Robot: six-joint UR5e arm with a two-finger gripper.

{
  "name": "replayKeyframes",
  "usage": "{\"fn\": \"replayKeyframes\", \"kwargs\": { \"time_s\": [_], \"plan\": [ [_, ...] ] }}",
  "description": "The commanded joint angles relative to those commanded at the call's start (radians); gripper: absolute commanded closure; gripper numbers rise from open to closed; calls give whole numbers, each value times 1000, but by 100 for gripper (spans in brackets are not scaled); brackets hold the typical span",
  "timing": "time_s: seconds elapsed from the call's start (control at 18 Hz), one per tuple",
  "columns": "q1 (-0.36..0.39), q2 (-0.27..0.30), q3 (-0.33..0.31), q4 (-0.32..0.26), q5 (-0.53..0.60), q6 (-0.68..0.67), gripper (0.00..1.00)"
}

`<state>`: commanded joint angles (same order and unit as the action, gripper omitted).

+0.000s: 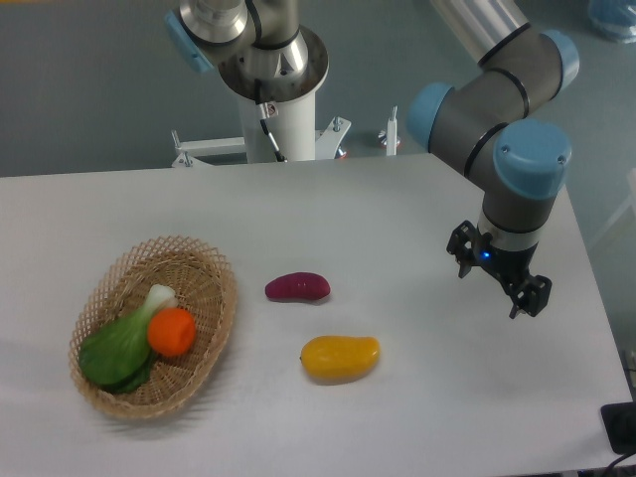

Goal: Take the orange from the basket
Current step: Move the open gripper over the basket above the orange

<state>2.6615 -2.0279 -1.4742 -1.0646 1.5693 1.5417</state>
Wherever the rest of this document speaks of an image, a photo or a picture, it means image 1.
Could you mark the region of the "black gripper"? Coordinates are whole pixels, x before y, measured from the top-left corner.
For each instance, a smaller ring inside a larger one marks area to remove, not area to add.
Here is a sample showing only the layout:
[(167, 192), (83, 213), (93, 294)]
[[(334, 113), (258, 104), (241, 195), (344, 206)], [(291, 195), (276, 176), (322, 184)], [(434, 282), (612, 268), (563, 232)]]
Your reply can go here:
[(496, 226), (476, 228), (464, 221), (452, 231), (446, 251), (458, 264), (459, 278), (479, 264), (499, 282), (512, 301), (511, 319), (519, 314), (536, 317), (548, 305), (553, 285), (545, 276), (530, 274), (538, 241), (536, 232), (512, 233)]

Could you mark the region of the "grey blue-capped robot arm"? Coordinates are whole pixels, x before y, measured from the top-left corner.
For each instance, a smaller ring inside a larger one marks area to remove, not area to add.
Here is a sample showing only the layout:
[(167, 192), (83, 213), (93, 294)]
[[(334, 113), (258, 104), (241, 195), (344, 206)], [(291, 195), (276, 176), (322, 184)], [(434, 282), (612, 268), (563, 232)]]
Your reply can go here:
[[(536, 31), (512, 1), (438, 1), (435, 8), (480, 68), (462, 88), (441, 82), (411, 103), (406, 127), (428, 153), (483, 191), (477, 223), (451, 234), (461, 274), (481, 268), (512, 302), (535, 316), (551, 281), (530, 271), (541, 231), (561, 190), (571, 145), (532, 113), (576, 77), (577, 49), (557, 31)], [(331, 158), (315, 128), (315, 94), (329, 68), (322, 40), (294, 1), (182, 1), (164, 19), (191, 68), (218, 70), (237, 96), (251, 163)]]

